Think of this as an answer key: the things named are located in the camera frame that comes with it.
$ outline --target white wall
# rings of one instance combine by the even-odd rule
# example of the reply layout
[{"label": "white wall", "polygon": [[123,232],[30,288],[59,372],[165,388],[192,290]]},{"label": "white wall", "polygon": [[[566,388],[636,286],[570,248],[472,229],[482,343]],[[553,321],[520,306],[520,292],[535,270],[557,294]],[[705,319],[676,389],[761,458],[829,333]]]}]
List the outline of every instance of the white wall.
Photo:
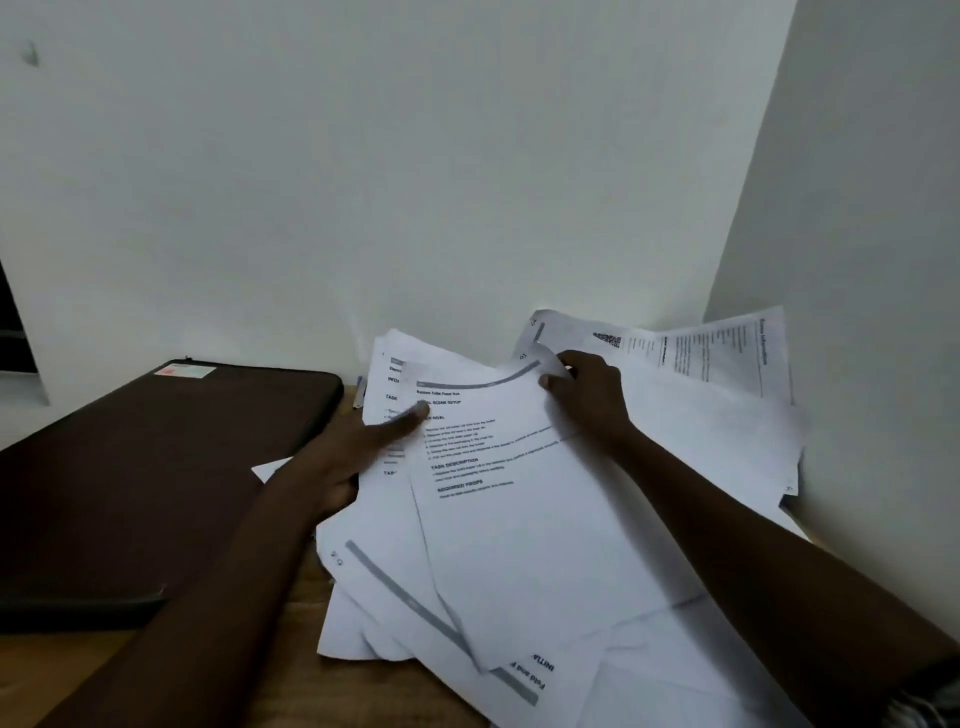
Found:
[{"label": "white wall", "polygon": [[543,304],[699,321],[793,5],[4,3],[29,417],[184,354],[356,375],[388,327],[494,361]]},{"label": "white wall", "polygon": [[958,37],[800,0],[708,318],[785,304],[804,522],[960,637]]}]

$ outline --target left hand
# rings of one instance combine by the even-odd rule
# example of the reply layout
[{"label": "left hand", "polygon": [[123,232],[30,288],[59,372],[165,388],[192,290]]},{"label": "left hand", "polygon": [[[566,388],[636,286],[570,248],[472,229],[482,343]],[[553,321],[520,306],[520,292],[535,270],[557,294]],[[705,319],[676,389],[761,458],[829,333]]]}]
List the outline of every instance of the left hand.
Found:
[{"label": "left hand", "polygon": [[383,425],[364,425],[359,410],[337,417],[276,472],[277,479],[305,489],[317,519],[330,516],[353,501],[356,488],[349,479],[368,468],[382,449],[417,429],[429,414],[430,405],[419,401]]}]

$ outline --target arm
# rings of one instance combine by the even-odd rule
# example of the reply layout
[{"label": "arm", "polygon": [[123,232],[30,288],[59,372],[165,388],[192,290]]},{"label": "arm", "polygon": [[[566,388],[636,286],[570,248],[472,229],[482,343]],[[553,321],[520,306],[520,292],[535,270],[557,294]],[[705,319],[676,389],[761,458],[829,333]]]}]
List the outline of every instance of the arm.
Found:
[{"label": "arm", "polygon": [[384,425],[333,422],[270,479],[229,546],[144,631],[48,715],[42,728],[209,728],[242,715],[313,526],[352,499],[345,481],[429,412]]},{"label": "arm", "polygon": [[630,423],[620,372],[564,352],[541,384],[643,491],[727,619],[815,724],[879,724],[923,667],[960,653],[895,596],[728,496]]}]

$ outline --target forearm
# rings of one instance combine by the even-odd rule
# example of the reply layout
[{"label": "forearm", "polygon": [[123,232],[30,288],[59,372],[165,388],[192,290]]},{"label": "forearm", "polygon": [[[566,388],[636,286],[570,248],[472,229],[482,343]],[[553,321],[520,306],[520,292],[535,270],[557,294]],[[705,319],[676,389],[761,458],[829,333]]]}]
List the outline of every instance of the forearm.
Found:
[{"label": "forearm", "polygon": [[238,716],[316,518],[280,473],[227,549],[41,723],[193,728]]},{"label": "forearm", "polygon": [[613,449],[710,594],[816,722],[874,716],[957,645],[827,552],[729,497],[638,431]]}]

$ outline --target label sticker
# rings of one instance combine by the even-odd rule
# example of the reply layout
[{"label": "label sticker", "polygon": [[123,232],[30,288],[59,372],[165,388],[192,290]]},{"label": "label sticker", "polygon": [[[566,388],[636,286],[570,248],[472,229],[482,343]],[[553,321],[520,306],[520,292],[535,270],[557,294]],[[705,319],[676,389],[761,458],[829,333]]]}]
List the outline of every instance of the label sticker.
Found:
[{"label": "label sticker", "polygon": [[160,376],[187,376],[191,379],[203,379],[216,367],[201,367],[196,364],[167,364],[163,369],[154,372]]}]

